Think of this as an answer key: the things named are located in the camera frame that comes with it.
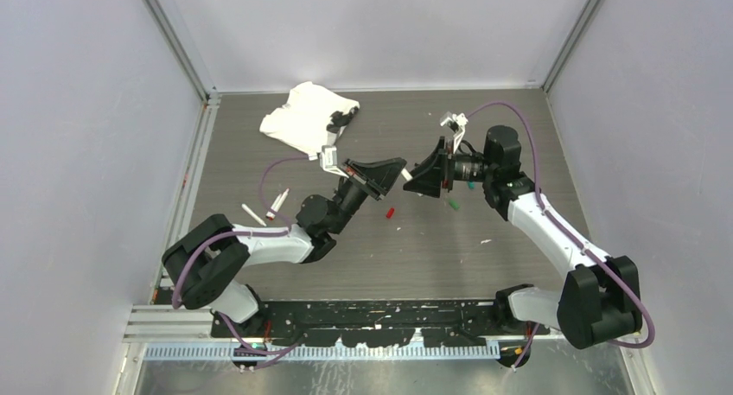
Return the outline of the white pen red tip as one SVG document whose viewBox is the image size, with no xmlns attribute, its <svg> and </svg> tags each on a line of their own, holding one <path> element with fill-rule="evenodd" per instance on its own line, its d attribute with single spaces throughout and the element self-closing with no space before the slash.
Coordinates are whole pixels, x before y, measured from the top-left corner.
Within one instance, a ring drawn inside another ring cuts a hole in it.
<svg viewBox="0 0 733 395">
<path fill-rule="evenodd" d="M 281 192 L 276 199 L 271 203 L 271 207 L 266 213 L 265 217 L 268 220 L 274 220 L 277 216 L 276 213 L 280 211 L 282 205 L 286 201 L 288 195 L 290 193 L 290 190 L 286 188 L 283 192 Z"/>
</svg>

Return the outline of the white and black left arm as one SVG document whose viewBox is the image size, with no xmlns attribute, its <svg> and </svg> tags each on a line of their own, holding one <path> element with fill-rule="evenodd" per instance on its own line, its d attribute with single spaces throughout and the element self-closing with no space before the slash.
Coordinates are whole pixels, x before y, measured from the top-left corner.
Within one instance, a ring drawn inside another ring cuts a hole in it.
<svg viewBox="0 0 733 395">
<path fill-rule="evenodd" d="M 236 276 L 250 265 L 309 264 L 323 259 L 368 198 L 386 196 L 406 161 L 395 157 L 377 162 L 347 159 L 335 193 L 307 197 L 287 227 L 235 225 L 223 213 L 210 215 L 170 246 L 162 264 L 174 284 L 173 308 L 209 307 L 230 321 L 245 337 L 265 328 L 264 305 L 251 286 Z"/>
</svg>

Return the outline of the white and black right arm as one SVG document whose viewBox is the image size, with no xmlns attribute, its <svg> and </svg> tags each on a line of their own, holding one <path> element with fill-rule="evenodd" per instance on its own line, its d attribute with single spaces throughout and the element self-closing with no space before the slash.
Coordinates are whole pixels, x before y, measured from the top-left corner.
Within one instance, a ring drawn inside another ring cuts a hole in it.
<svg viewBox="0 0 733 395">
<path fill-rule="evenodd" d="M 437 198 L 454 182 L 481 182 L 486 203 L 523 232 L 563 278 L 559 292 L 520 284 L 495 294 L 494 323 L 515 334 L 528 322 L 560 331 L 575 348 L 641 331 L 639 274 L 627 256 L 610 257 L 590 243 L 551 206 L 521 169 L 518 132 L 491 127 L 482 152 L 455 151 L 441 138 L 431 154 L 412 171 L 391 159 L 373 166 L 381 179 L 406 179 L 403 189 Z"/>
</svg>

